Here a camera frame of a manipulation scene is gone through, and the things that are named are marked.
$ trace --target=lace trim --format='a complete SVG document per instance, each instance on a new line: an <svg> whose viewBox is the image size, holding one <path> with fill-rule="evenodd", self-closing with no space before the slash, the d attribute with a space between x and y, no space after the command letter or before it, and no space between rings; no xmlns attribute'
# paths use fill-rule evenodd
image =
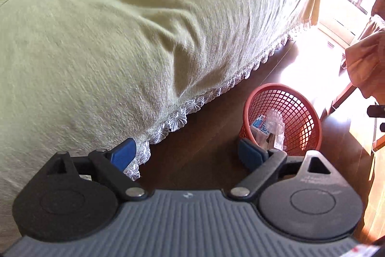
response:
<svg viewBox="0 0 385 257"><path fill-rule="evenodd" d="M240 83L243 79L247 79L250 76L251 70L257 70L260 63L267 62L268 57L274 55L274 52L284 46L286 42L292 41L294 37L302 31L308 30L311 24L307 20L303 23L299 23L286 31L277 40L275 40L265 50L265 54L259 55L248 63L240 72L232 76L232 78L222 85L216 86L205 93L199 94L196 98L186 101L181 107L170 114L169 118L159 125L153 132L151 138L144 140L138 144L139 149L137 150L134 160L124 170L124 173L129 176L132 180L140 178L139 165L147 162L151 156L150 144L157 144L164 140L170 132L175 132L180 128L184 127L187 123L187 115L190 113L197 112L201 109L204 104L209 103L214 98L226 93L229 89Z"/></svg>

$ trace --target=wooden furniture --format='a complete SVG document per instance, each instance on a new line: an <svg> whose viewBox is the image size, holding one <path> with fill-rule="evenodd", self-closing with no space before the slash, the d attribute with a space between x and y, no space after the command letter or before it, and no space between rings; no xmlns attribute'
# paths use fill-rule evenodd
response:
<svg viewBox="0 0 385 257"><path fill-rule="evenodd" d="M364 31L353 44L345 50L346 69L350 82L333 101L327 110L329 115L335 111L357 88L365 98L374 96L380 104L385 102L384 62L385 22L380 16L369 19ZM375 140L373 151L385 147L385 135Z"/></svg>

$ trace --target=red mesh basket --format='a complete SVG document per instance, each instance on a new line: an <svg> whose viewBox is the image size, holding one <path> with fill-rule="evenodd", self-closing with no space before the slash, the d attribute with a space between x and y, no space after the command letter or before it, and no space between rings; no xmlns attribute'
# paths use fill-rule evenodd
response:
<svg viewBox="0 0 385 257"><path fill-rule="evenodd" d="M314 107L303 95L283 84L265 84L250 94L243 108L239 137L257 144L251 134L250 124L260 114L266 115L269 109L277 109L282 113L285 123L283 144L288 155L303 156L308 150L320 149L321 121Z"/></svg>

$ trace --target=black handle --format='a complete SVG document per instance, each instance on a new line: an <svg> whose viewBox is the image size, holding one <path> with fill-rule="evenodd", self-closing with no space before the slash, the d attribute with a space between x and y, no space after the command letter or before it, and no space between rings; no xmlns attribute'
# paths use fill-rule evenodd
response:
<svg viewBox="0 0 385 257"><path fill-rule="evenodd" d="M230 191L230 198L253 201L265 188L278 180L280 169L286 162L287 154L278 149L270 149L268 153L269 158ZM241 194L237 193L239 190L246 192L240 196Z"/></svg>
<svg viewBox="0 0 385 257"><path fill-rule="evenodd" d="M139 183L132 181L123 172L116 168L110 161L100 152L93 151L88 154L88 158L94 165L95 172L92 177L93 181L105 185L114 192L123 201L139 201L147 197L146 192L141 188ZM132 197L127 193L130 188L142 189L141 195Z"/></svg>
<svg viewBox="0 0 385 257"><path fill-rule="evenodd" d="M370 105L366 113L372 118L385 118L385 105Z"/></svg>

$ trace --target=bed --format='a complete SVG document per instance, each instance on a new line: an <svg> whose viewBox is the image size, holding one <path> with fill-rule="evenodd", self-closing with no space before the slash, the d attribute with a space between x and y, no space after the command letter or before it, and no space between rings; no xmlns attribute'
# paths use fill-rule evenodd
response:
<svg viewBox="0 0 385 257"><path fill-rule="evenodd" d="M0 251L12 201L49 157L150 144L247 79L320 0L0 0Z"/></svg>

